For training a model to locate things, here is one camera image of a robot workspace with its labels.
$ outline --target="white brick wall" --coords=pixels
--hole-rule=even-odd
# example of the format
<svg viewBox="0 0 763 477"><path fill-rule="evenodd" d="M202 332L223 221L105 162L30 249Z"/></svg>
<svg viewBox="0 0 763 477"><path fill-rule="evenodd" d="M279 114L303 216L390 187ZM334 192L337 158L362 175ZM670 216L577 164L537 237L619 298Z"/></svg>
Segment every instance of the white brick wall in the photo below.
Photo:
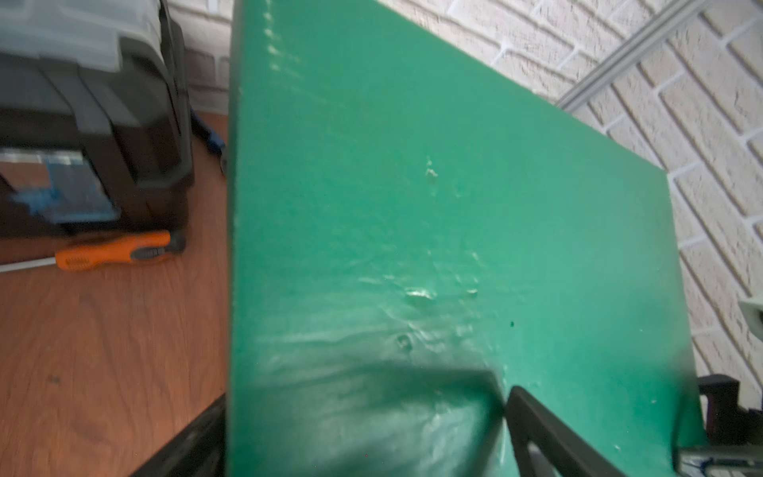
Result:
<svg viewBox="0 0 763 477"><path fill-rule="evenodd" d="M738 301L763 293L763 6L718 0L575 116L666 169L697 372L761 406L763 343Z"/></svg>
<svg viewBox="0 0 763 477"><path fill-rule="evenodd" d="M664 7L659 0L379 0L553 102ZM233 0L170 0L193 105L227 111ZM740 38L740 44L750 40Z"/></svg>
<svg viewBox="0 0 763 477"><path fill-rule="evenodd" d="M226 114L233 0L170 0L172 19L183 29L191 104Z"/></svg>

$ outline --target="orange screwdriver handle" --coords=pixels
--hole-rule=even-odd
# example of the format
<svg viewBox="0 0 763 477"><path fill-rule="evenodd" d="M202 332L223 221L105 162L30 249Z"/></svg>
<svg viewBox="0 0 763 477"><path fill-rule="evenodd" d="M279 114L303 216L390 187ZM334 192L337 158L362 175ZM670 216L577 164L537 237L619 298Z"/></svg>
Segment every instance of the orange screwdriver handle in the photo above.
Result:
<svg viewBox="0 0 763 477"><path fill-rule="evenodd" d="M165 259L185 248L182 232L148 232L118 238L96 245L71 247L56 253L61 270L81 272L102 263L146 263Z"/></svg>

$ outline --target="black plastic part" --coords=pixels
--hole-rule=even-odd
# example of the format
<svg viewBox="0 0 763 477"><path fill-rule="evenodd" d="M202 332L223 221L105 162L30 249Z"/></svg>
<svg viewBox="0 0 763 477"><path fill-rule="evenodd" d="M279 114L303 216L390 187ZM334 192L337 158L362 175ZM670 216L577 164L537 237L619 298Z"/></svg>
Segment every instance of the black plastic part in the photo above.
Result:
<svg viewBox="0 0 763 477"><path fill-rule="evenodd" d="M547 466L536 468L534 461L540 459L531 454L531 443L564 477L625 476L525 389L519 386L511 389L504 415L522 477L549 475Z"/></svg>
<svg viewBox="0 0 763 477"><path fill-rule="evenodd" d="M763 447L705 446L679 449L675 471L683 477L714 477L713 471L733 475L763 475Z"/></svg>
<svg viewBox="0 0 763 477"><path fill-rule="evenodd" d="M164 247L141 247L130 252L130 258L136 262L151 260L167 253Z"/></svg>
<svg viewBox="0 0 763 477"><path fill-rule="evenodd" d="M182 253L185 250L185 234L176 230L169 234L169 243L164 247L167 253Z"/></svg>
<svg viewBox="0 0 763 477"><path fill-rule="evenodd" d="M727 375L698 379L707 396L707 440L710 446L674 452L675 471L684 477L710 477L713 471L763 475L763 414L739 407L739 381Z"/></svg>
<svg viewBox="0 0 763 477"><path fill-rule="evenodd" d="M170 476L225 476L225 395L132 474L132 477Z"/></svg>
<svg viewBox="0 0 763 477"><path fill-rule="evenodd" d="M185 42L162 5L162 57L123 37L114 73L0 54L0 147L82 151L121 211L117 221L54 226L13 202L0 178L0 237L185 225L194 181Z"/></svg>

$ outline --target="green board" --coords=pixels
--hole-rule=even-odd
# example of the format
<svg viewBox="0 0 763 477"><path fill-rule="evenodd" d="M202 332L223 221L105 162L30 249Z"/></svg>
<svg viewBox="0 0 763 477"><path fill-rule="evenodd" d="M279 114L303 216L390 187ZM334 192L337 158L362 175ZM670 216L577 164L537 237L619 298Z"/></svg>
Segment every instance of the green board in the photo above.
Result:
<svg viewBox="0 0 763 477"><path fill-rule="evenodd" d="M513 385L672 475L665 174L371 0L234 18L230 475L516 475Z"/></svg>

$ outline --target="screwdriver shaft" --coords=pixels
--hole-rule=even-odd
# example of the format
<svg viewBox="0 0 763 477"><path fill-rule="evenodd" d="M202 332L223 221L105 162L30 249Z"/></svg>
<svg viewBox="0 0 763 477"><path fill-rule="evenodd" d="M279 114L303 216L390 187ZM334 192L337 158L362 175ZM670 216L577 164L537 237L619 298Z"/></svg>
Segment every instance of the screwdriver shaft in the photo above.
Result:
<svg viewBox="0 0 763 477"><path fill-rule="evenodd" d="M56 257L52 256L46 259L39 260L27 260L26 262L9 263L8 265L0 265L0 273L13 272L15 270L33 269L36 266L48 266L56 265Z"/></svg>

